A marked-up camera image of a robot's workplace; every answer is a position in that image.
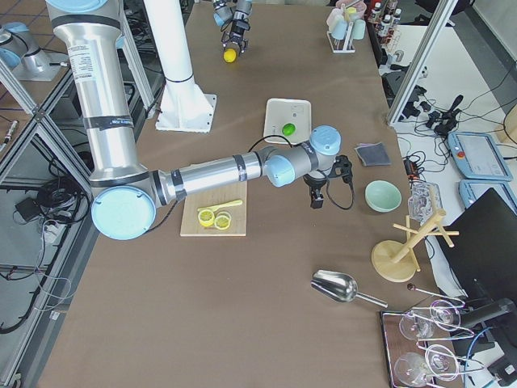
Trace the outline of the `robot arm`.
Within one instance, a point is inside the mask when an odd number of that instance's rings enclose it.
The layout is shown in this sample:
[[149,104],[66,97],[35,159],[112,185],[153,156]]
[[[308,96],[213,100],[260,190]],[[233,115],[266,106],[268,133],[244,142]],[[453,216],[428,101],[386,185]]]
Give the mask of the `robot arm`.
[[[139,159],[138,141],[126,101],[117,43],[122,41],[123,1],[45,1],[53,32],[65,43],[94,169],[89,182],[90,214],[108,238],[131,240],[157,229],[187,196],[247,182],[264,175],[275,187],[303,178],[311,200],[341,178],[352,193],[351,162],[338,154],[342,138],[329,125],[287,149],[268,146],[172,171],[150,170]],[[157,130],[208,133],[216,96],[195,82],[179,1],[144,1],[165,79]],[[173,202],[152,227],[157,209]]]
[[233,49],[237,56],[248,48],[245,34],[250,30],[251,0],[212,1],[213,18],[221,28],[221,44],[225,51]]

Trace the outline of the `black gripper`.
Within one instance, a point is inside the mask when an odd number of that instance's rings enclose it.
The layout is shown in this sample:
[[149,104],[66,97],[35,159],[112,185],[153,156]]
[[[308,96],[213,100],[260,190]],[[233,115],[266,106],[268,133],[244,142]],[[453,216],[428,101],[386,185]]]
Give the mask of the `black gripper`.
[[339,155],[334,164],[326,171],[320,169],[314,172],[316,175],[304,175],[303,180],[309,186],[310,207],[319,209],[323,206],[324,196],[322,189],[331,179],[340,178],[344,183],[352,185],[352,163],[346,155]]
[[234,20],[231,23],[229,32],[224,33],[224,39],[221,40],[223,49],[229,47],[229,43],[240,45],[240,54],[244,54],[248,49],[248,39],[244,37],[245,32],[250,30],[247,19]]

